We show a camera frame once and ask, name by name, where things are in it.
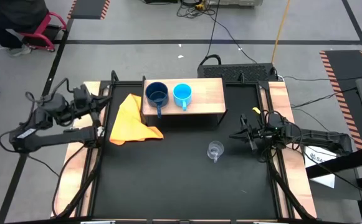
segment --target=black table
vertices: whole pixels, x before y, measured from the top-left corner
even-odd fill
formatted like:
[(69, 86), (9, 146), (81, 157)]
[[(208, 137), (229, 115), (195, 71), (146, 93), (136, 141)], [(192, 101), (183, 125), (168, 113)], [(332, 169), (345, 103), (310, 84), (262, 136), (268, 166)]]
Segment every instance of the black table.
[[(119, 105), (129, 94), (142, 94), (141, 83), (116, 85), (107, 113), (111, 131)], [(257, 84), (227, 85), (228, 112), (220, 125), (215, 115), (164, 116), (149, 119), (163, 140), (108, 142), (96, 186), (92, 216), (127, 219), (276, 219), (275, 192), (267, 164), (228, 138), (240, 129), (245, 113), (258, 125), (253, 107), (262, 107)], [(218, 163), (207, 157), (211, 141), (223, 143)]]

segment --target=clear plastic cup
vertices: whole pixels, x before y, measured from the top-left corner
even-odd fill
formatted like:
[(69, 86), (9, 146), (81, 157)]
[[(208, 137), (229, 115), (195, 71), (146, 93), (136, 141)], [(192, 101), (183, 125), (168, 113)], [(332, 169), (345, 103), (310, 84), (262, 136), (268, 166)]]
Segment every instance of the clear plastic cup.
[(207, 156), (210, 159), (214, 159), (214, 162), (218, 161), (219, 156), (224, 153), (224, 145), (219, 141), (212, 141), (208, 145)]

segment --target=shoe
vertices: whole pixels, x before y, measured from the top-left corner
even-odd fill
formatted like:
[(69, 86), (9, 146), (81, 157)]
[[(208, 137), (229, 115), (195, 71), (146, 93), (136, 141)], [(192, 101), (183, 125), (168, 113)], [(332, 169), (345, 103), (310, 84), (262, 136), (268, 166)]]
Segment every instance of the shoe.
[(20, 55), (31, 53), (31, 48), (23, 45), (20, 49), (7, 49), (6, 51), (10, 57), (18, 57)]

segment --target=chair leg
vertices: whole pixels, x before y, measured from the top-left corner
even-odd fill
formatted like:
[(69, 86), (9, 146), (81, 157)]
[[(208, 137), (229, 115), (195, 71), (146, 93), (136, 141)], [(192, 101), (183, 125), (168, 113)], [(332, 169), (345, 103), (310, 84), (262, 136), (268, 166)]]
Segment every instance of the chair leg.
[(45, 41), (45, 43), (47, 44), (47, 50), (50, 52), (54, 52), (55, 51), (55, 46), (53, 45), (53, 43), (44, 35), (42, 34), (36, 34), (37, 38), (41, 38)]
[(60, 22), (63, 24), (62, 29), (63, 29), (63, 30), (67, 30), (67, 25), (66, 25), (66, 23), (64, 22), (64, 20), (61, 18), (60, 15), (58, 15), (58, 14), (56, 14), (56, 13), (54, 13), (54, 12), (49, 12), (49, 15), (58, 18), (58, 19), (60, 20)]

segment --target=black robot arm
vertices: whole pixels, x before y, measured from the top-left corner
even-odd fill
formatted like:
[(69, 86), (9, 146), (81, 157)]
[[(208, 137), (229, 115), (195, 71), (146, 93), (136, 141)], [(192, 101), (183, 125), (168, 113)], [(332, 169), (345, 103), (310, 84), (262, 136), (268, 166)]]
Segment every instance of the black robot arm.
[[(32, 112), (26, 123), (9, 133), (9, 142), (16, 152), (34, 152), (44, 146), (54, 146), (71, 142), (82, 142), (88, 147), (97, 147), (100, 111), (110, 101), (110, 97), (95, 96), (90, 94), (85, 85), (74, 88), (72, 91), (74, 100), (70, 103), (59, 93), (52, 93), (41, 98), (37, 108)], [(38, 130), (46, 130), (53, 127), (53, 122), (60, 126), (69, 126), (75, 118), (81, 118), (89, 114), (92, 126), (82, 129), (70, 129), (62, 134), (38, 136)]]
[(244, 114), (241, 115), (241, 130), (229, 137), (248, 142), (253, 151), (258, 150), (255, 139), (266, 139), (271, 146), (284, 148), (287, 144), (324, 147), (342, 156), (352, 152), (349, 135), (337, 132), (300, 129), (275, 111), (268, 112), (267, 122), (259, 128), (252, 128)]

